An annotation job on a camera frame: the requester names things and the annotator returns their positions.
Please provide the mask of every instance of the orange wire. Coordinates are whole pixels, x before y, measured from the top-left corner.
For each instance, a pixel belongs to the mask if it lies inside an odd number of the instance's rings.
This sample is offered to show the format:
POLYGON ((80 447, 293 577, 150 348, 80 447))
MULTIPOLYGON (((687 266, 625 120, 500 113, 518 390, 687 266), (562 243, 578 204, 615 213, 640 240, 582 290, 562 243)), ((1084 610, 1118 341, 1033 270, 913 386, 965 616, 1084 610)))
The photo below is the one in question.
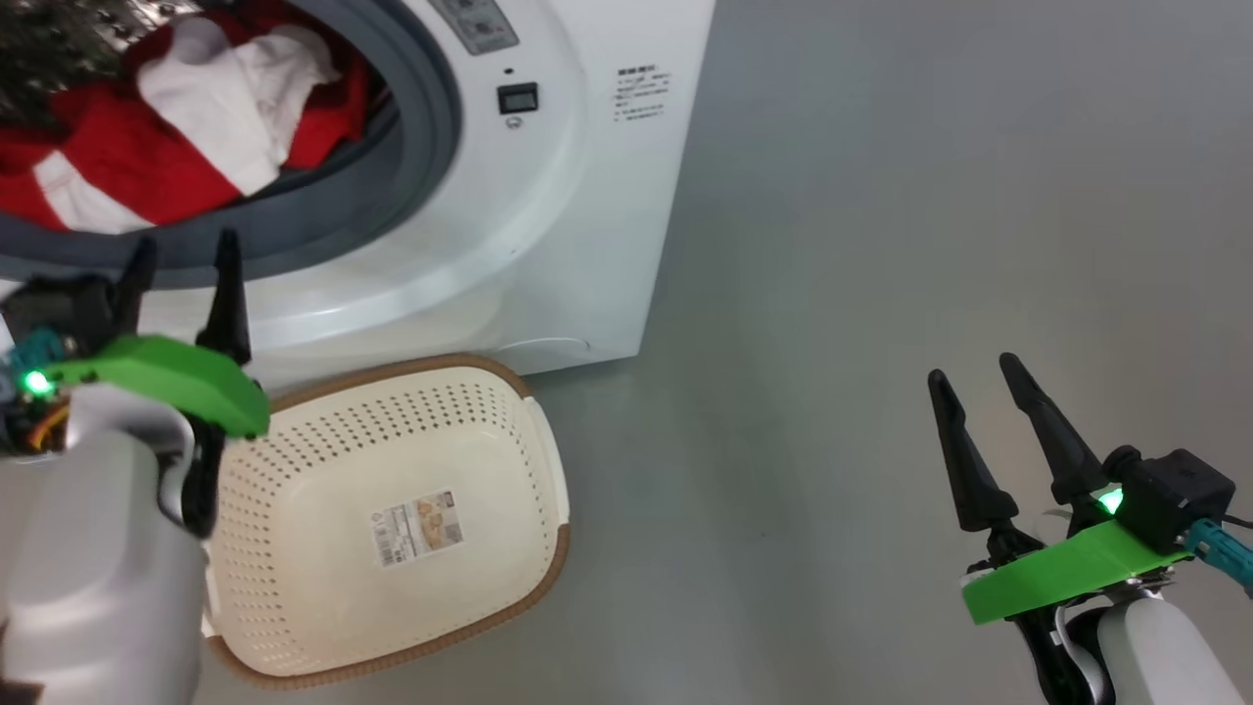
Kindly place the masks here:
POLYGON ((44 450, 44 442, 48 441, 48 435, 53 432, 54 428, 61 425, 70 416, 70 406, 61 404, 53 413, 44 417, 44 421, 35 425, 34 431, 26 438, 26 443, 30 445, 35 451, 44 450))

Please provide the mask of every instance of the black cable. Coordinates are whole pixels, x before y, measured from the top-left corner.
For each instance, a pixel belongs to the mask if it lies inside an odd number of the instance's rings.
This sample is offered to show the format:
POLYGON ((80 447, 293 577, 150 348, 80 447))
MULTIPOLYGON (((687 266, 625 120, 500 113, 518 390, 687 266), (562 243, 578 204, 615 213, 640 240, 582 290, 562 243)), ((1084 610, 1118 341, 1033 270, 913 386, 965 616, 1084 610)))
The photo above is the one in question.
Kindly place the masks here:
POLYGON ((1249 521, 1245 521, 1245 520, 1238 520, 1238 518, 1235 518, 1235 517, 1233 517, 1230 515, 1223 515, 1223 521, 1227 522, 1227 523, 1229 523, 1229 525, 1235 525, 1238 527, 1253 528, 1253 522, 1249 522, 1249 521))

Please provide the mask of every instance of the clothes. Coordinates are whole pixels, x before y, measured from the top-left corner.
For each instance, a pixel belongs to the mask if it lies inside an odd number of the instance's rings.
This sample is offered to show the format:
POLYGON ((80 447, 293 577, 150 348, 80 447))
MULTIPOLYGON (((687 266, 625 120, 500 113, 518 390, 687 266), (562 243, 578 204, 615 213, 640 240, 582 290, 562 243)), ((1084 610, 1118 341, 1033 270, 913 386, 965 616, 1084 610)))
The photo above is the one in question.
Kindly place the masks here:
POLYGON ((96 233, 173 223, 257 193, 283 165, 313 168, 365 129, 365 59, 282 3, 182 19, 123 61, 129 80, 53 96, 65 134, 0 129, 0 209, 96 233))

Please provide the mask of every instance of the black button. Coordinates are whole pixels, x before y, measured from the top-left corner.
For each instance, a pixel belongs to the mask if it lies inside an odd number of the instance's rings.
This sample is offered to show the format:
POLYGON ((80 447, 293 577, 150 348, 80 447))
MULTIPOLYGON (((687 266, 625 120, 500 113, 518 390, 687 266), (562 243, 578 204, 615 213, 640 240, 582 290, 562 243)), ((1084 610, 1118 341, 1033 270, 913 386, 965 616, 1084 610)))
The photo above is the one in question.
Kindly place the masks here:
POLYGON ((501 85, 496 89, 496 99, 500 101, 501 115, 539 110, 540 84, 517 83, 514 85, 501 85))

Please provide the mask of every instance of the gray button panel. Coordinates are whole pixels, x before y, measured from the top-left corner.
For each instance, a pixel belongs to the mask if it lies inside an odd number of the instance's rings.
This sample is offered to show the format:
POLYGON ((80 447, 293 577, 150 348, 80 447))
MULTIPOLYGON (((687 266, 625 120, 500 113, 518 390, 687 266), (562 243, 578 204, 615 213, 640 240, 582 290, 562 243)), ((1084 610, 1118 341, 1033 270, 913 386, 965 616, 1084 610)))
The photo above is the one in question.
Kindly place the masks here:
POLYGON ((475 56, 517 45, 517 34, 495 0, 431 0, 431 5, 475 56))

